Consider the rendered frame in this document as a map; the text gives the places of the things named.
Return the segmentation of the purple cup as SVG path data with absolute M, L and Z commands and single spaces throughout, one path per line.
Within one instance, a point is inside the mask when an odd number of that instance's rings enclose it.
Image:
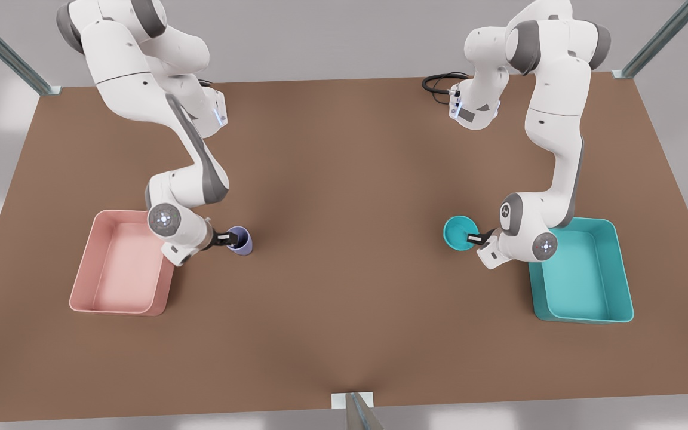
M 228 245 L 228 248 L 240 256 L 248 256 L 252 252 L 252 239 L 248 229 L 243 226 L 233 226 L 228 230 L 235 239 Z

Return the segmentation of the teal bowl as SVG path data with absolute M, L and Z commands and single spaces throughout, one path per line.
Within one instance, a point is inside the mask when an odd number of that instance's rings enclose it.
M 480 231 L 469 217 L 454 216 L 443 226 L 443 239 L 448 247 L 457 251 L 466 251 L 480 245 Z

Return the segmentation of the pink box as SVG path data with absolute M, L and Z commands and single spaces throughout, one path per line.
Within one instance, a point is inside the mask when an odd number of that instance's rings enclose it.
M 166 308 L 172 264 L 150 231 L 147 212 L 103 210 L 95 216 L 69 296 L 73 311 L 155 317 Z

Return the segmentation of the teal box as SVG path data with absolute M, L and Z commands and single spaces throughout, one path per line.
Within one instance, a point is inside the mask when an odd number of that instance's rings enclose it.
M 614 224 L 575 217 L 551 232 L 556 254 L 528 265 L 535 315 L 565 323 L 631 321 L 634 308 Z

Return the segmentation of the silver frame post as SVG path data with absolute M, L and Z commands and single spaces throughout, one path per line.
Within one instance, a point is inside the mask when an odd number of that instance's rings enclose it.
M 331 394 L 331 404 L 346 411 L 346 430 L 385 430 L 373 411 L 373 392 Z
M 40 96 L 55 96 L 61 93 L 62 87 L 50 85 L 36 72 L 16 51 L 0 37 L 0 60 L 18 77 L 35 90 Z
M 612 71 L 614 79 L 634 79 L 687 24 L 688 0 L 685 0 L 622 69 Z

